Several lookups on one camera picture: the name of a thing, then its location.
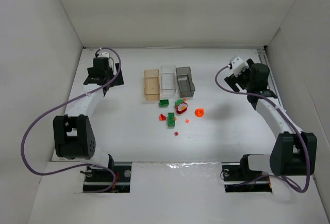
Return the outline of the red flower lego piece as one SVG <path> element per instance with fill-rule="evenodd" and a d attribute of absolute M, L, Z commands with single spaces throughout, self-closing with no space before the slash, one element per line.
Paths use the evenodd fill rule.
<path fill-rule="evenodd" d="M 184 113 L 187 110 L 187 108 L 188 108 L 188 104 L 186 102 L 179 103 L 176 106 L 176 113 L 180 115 Z"/>

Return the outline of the orange red lego piece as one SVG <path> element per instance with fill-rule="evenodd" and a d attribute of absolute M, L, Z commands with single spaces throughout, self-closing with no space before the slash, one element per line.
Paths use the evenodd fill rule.
<path fill-rule="evenodd" d="M 160 121 L 165 121 L 167 118 L 166 118 L 166 116 L 165 115 L 163 115 L 163 114 L 160 114 L 159 115 L 159 120 Z"/>

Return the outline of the orange round lego piece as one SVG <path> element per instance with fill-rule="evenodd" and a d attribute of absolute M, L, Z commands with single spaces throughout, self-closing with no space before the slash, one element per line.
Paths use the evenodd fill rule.
<path fill-rule="evenodd" d="M 195 110 L 194 114 L 197 116 L 197 117 L 203 117 L 204 116 L 204 109 L 203 108 L 198 108 Z"/>

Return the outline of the orange translucent container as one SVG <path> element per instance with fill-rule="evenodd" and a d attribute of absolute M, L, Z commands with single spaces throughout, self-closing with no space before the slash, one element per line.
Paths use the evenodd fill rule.
<path fill-rule="evenodd" d="M 157 101 L 160 99 L 158 69 L 144 71 L 144 95 L 147 101 Z"/>

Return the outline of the clear container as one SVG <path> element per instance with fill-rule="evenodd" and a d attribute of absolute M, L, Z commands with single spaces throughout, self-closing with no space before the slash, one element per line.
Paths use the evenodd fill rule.
<path fill-rule="evenodd" d="M 176 94 L 176 70 L 175 66 L 161 66 L 161 93 L 164 96 Z"/>

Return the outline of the grey translucent container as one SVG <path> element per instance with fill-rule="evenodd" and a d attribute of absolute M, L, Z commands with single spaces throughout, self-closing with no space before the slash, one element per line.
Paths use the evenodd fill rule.
<path fill-rule="evenodd" d="M 194 96 L 195 85 L 192 81 L 190 67 L 176 68 L 178 91 L 181 98 L 191 98 Z"/>

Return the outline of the green sloped lego brick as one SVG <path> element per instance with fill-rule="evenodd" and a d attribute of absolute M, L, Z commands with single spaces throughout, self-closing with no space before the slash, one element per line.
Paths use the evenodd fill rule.
<path fill-rule="evenodd" d="M 175 102 L 175 106 L 178 106 L 178 105 L 180 105 L 181 103 L 183 103 L 184 102 L 184 100 L 177 100 L 176 102 Z"/>

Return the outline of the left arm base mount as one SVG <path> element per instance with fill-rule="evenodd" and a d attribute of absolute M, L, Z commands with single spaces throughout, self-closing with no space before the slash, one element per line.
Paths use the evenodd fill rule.
<path fill-rule="evenodd" d="M 113 168 L 113 175 L 104 170 L 95 167 L 87 167 L 81 170 L 84 175 L 83 192 L 102 191 L 103 193 L 130 193 L 132 163 L 116 163 Z"/>

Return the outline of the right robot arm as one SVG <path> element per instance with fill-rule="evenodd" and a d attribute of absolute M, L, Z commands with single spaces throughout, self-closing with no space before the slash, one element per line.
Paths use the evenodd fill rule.
<path fill-rule="evenodd" d="M 294 124 L 284 109 L 273 102 L 277 96 L 268 88 L 268 66 L 236 56 L 230 60 L 229 69 L 232 74 L 225 82 L 235 93 L 246 91 L 248 102 L 264 118 L 276 138 L 270 155 L 272 173 L 277 176 L 312 175 L 317 138 Z"/>

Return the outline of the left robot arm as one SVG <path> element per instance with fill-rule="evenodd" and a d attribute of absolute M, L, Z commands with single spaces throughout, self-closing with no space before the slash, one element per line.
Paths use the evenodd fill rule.
<path fill-rule="evenodd" d="M 93 66 L 88 68 L 88 76 L 83 83 L 83 97 L 76 100 L 73 106 L 63 115 L 53 119 L 55 152 L 60 158 L 80 159 L 91 165 L 109 169 L 114 168 L 110 154 L 96 147 L 96 140 L 90 118 L 98 102 L 105 96 L 110 87 L 123 85 L 122 73 L 108 86 L 94 93 L 90 91 L 108 83 L 119 69 L 118 63 L 109 64 L 113 60 L 109 53 L 102 52 L 93 59 Z"/>

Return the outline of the green square lego brick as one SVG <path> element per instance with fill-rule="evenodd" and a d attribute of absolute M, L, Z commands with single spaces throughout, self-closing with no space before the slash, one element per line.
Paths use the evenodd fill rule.
<path fill-rule="evenodd" d="M 168 99 L 159 100 L 159 107 L 167 107 L 167 106 L 169 106 L 169 100 Z"/>

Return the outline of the green long lego brick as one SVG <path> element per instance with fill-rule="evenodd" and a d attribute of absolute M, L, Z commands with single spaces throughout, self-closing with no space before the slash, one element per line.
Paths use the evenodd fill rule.
<path fill-rule="evenodd" d="M 168 127 L 175 127 L 175 113 L 168 113 L 167 124 Z"/>

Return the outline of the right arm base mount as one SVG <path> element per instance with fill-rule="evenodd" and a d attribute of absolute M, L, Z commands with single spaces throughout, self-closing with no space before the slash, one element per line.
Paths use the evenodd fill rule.
<path fill-rule="evenodd" d="M 240 162 L 222 163 L 220 177 L 226 193 L 271 193 L 268 177 L 260 178 L 262 171 L 252 171 Z"/>

